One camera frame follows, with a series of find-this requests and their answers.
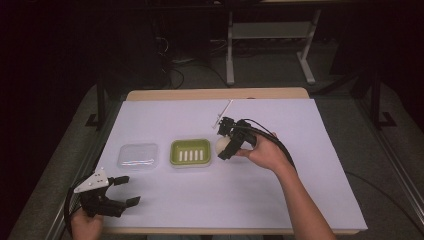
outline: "white round object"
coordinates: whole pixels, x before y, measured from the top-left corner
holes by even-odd
[[[224,151],[228,143],[230,143],[230,141],[231,139],[229,136],[225,136],[218,139],[218,141],[216,141],[216,144],[215,144],[216,154],[220,154],[222,151]]]

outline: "human arm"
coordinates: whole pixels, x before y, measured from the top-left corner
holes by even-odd
[[[265,137],[256,137],[253,150],[240,149],[237,155],[275,173],[284,192],[296,239],[336,239],[284,153]]]
[[[103,228],[103,216],[89,217],[82,209],[78,209],[71,218],[72,236],[75,240],[100,239]]]

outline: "green soap dish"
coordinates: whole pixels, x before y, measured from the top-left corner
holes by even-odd
[[[210,143],[206,139],[176,140],[171,145],[174,167],[206,167],[210,164]]]

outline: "background desk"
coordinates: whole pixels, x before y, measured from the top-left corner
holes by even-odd
[[[220,137],[211,126],[228,102],[225,94],[221,96],[224,99],[200,100],[200,97],[208,99],[210,95],[204,92],[208,90],[199,90],[199,93],[204,93],[202,95],[197,95],[196,91],[187,90],[181,92],[184,93],[181,96],[192,96],[197,100],[155,99],[123,103],[97,167],[103,167],[111,177],[131,177],[128,184],[110,188],[110,198],[141,195],[141,201],[138,206],[127,209],[119,219],[106,218],[105,231],[147,234],[292,233],[281,187],[271,171],[259,168],[245,158],[233,157],[222,161],[213,151],[212,163],[206,168],[174,169],[170,165],[170,146],[174,140],[206,138],[213,149]],[[281,96],[291,91],[302,92],[299,89],[263,89],[260,96],[255,96],[239,89],[221,91],[233,98],[265,98],[267,92],[280,92]],[[137,99],[137,94],[130,94],[129,99]],[[279,134],[291,152],[305,187],[335,232],[355,233],[366,229],[314,100],[236,99],[226,116],[237,120],[254,119]],[[147,142],[159,146],[159,165],[155,169],[125,171],[117,167],[119,150],[123,145]]]

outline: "human hand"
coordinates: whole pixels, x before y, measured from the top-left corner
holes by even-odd
[[[236,156],[249,158],[256,165],[275,172],[279,167],[291,166],[281,149],[264,136],[256,134],[256,146],[253,150],[240,149]]]
[[[103,228],[103,216],[95,215],[91,218],[80,208],[72,215],[71,225],[73,239],[99,239]]]

